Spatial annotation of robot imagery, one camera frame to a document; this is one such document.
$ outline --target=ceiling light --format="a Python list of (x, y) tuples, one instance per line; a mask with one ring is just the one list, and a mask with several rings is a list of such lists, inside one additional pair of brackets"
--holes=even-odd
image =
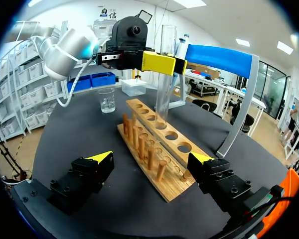
[(185, 8), (192, 8), (192, 7), (207, 5), (202, 0), (174, 0), (174, 1), (179, 3), (180, 5), (183, 5)]
[(237, 39), (236, 38), (236, 41), (239, 45), (243, 45), (243, 46), (248, 46), (250, 47), (250, 44), (249, 44), (249, 41), (244, 41), (244, 40), (241, 40), (241, 39)]
[(284, 51), (288, 55), (290, 55), (294, 51), (291, 47), (287, 46), (286, 44), (282, 43), (281, 41), (278, 42), (277, 48), (279, 50)]
[(29, 7), (32, 7), (32, 6), (36, 5), (38, 2), (40, 2), (40, 1), (42, 1), (42, 0), (31, 0), (31, 1), (28, 3), (28, 6), (29, 6)]

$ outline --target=clear plastic container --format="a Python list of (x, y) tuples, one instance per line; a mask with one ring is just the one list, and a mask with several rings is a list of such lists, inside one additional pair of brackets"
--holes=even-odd
[(122, 91), (128, 96), (140, 96), (146, 93), (146, 82), (138, 79), (122, 80)]
[(106, 88), (98, 91), (101, 111), (103, 113), (111, 113), (115, 110), (114, 89)]

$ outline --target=white ceiling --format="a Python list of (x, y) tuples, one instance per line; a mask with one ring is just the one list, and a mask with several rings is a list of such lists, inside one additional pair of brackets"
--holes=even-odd
[[(26, 7), (23, 19), (31, 19), (52, 7), (74, 0), (42, 1)], [(277, 48), (278, 41), (293, 47), (290, 40), (291, 30), (278, 8), (269, 0), (204, 0), (207, 6), (184, 8), (173, 0), (139, 0), (179, 14), (207, 31), (224, 47), (259, 55), (288, 70), (299, 67), (299, 50), (287, 55)], [(236, 38), (247, 40), (251, 47), (237, 44)]]

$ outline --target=white cable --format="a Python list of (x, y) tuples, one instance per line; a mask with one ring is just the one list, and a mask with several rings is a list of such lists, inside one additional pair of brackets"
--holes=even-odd
[(22, 181), (17, 182), (17, 183), (8, 183), (8, 182), (6, 182), (6, 181), (4, 181), (4, 180), (2, 180), (2, 181), (3, 181), (5, 184), (7, 184), (7, 185), (17, 185), (17, 184), (19, 184), (19, 183), (22, 183), (23, 181), (27, 181), (28, 183), (31, 182), (30, 179), (25, 179), (25, 180), (22, 180)]
[(73, 82), (72, 88), (71, 88), (71, 90), (70, 90), (70, 93), (69, 93), (69, 98), (68, 98), (68, 100), (66, 101), (66, 103), (64, 104), (64, 103), (62, 103), (62, 102), (60, 101), (59, 98), (56, 98), (56, 100), (58, 101), (58, 103), (59, 103), (62, 107), (65, 108), (65, 107), (67, 107), (67, 106), (69, 105), (69, 103), (70, 103), (70, 101), (71, 101), (71, 98), (72, 98), (72, 94), (73, 94), (74, 89), (75, 89), (75, 86), (76, 86), (76, 83), (78, 82), (78, 80), (79, 80), (81, 74), (83, 73), (83, 71), (85, 70), (85, 68), (86, 68), (88, 65), (90, 65), (91, 62), (92, 62), (92, 58), (90, 58), (90, 60), (88, 60), (88, 62), (85, 63), (85, 65), (82, 67), (82, 69), (80, 70), (80, 72), (79, 72), (78, 75), (76, 76), (76, 78), (75, 78), (75, 80), (74, 80), (74, 82)]

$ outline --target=glass beaker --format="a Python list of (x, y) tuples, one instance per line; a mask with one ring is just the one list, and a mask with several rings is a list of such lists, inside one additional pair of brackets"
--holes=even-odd
[(111, 113), (115, 110), (114, 89), (106, 88), (98, 91), (101, 111), (103, 113)]

